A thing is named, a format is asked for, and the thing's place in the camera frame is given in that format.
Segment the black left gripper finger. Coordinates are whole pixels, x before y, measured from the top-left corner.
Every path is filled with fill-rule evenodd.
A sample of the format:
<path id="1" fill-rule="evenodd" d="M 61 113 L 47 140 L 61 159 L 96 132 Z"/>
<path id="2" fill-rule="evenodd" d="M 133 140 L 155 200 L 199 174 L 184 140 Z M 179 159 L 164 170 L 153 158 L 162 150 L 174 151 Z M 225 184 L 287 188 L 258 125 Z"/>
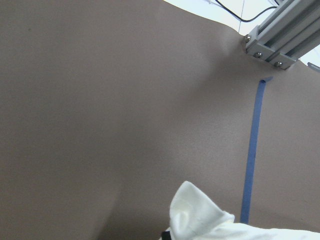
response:
<path id="1" fill-rule="evenodd" d="M 171 233 L 170 231 L 163 231 L 161 233 L 161 240 L 171 240 Z"/>

